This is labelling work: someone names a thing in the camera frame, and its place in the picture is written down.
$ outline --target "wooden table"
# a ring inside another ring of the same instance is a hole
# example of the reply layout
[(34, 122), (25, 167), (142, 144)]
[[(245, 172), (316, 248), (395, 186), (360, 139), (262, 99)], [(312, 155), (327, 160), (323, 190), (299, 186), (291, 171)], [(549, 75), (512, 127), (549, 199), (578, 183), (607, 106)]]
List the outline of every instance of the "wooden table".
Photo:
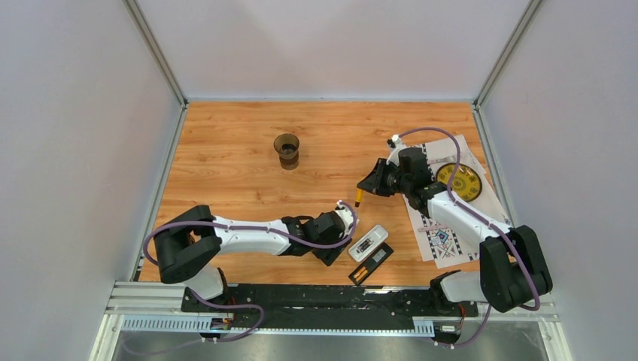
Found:
[[(344, 199), (354, 203), (356, 184), (387, 156), (386, 140), (417, 126), (463, 134), (487, 169), (467, 103), (196, 102), (191, 103), (159, 208), (160, 226), (194, 205), (235, 220), (266, 221), (301, 214), (316, 217)], [(281, 168), (272, 142), (291, 132), (299, 137), (299, 167)], [(420, 132), (407, 143), (440, 139)], [(452, 269), (478, 270), (478, 263), (438, 269), (423, 262), (400, 196), (366, 194), (358, 208), (355, 240), (375, 224), (390, 236), (394, 254), (364, 284), (428, 285)], [(150, 253), (155, 255), (153, 242)], [(346, 251), (330, 267), (302, 257), (236, 253), (216, 256), (230, 283), (351, 284), (357, 267)], [(158, 281), (157, 267), (144, 263), (140, 281)]]

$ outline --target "brown cup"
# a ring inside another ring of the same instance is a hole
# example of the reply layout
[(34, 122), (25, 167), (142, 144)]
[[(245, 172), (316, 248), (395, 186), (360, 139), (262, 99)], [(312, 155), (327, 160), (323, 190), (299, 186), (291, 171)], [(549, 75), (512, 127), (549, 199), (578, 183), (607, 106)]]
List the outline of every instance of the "brown cup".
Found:
[(299, 165), (299, 139), (290, 133), (279, 135), (273, 143), (283, 169), (291, 171)]

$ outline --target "paper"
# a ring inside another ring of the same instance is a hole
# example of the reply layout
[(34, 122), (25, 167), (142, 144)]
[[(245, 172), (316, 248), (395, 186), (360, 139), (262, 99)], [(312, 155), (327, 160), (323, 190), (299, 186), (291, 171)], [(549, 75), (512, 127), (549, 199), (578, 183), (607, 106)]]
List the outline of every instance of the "paper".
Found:
[[(495, 220), (502, 220), (504, 223), (510, 224), (496, 193), (492, 190), (488, 180), (485, 178), (485, 169), (469, 151), (465, 138), (462, 135), (457, 135), (455, 138), (460, 145), (460, 162), (474, 169), (483, 183), (481, 195), (470, 202), (471, 206), (477, 208)], [(415, 147), (424, 149), (428, 159), (441, 159), (456, 154), (456, 147), (449, 138), (419, 144)], [(446, 164), (446, 162), (430, 165), (432, 173), (436, 174), (436, 171), (438, 171), (444, 164)], [(479, 258), (478, 248), (473, 247), (462, 238), (457, 237), (452, 229), (446, 228), (444, 225), (426, 218), (419, 211), (412, 209), (405, 197), (403, 197), (403, 201), (406, 203), (406, 207), (408, 208), (410, 222), (412, 223), (412, 229), (415, 232), (415, 237), (417, 239), (423, 261), (434, 260), (437, 267), (443, 268), (452, 265), (459, 265)]]

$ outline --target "white wall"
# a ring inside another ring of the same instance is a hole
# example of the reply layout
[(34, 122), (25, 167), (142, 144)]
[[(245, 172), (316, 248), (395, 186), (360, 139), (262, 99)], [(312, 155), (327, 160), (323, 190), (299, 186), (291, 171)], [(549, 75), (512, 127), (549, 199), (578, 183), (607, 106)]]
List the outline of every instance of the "white wall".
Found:
[(140, 0), (189, 98), (473, 99), (527, 0)]
[(485, 105), (574, 359), (636, 359), (638, 2), (548, 0)]
[(122, 2), (0, 2), (0, 359), (87, 359), (177, 119)]

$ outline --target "round plate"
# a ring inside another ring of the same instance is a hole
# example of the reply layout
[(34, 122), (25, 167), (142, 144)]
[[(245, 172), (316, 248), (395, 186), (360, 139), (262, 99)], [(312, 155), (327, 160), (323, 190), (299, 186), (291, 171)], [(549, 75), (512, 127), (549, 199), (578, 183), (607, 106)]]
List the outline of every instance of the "round plate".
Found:
[[(443, 167), (439, 168), (439, 170), (436, 171), (436, 180), (447, 184), (450, 180), (450, 175), (454, 170), (454, 166), (455, 163), (447, 163), (443, 165)], [(474, 169), (461, 164), (457, 174), (454, 176), (452, 190), (455, 191), (465, 202), (471, 202), (481, 195), (483, 183)]]

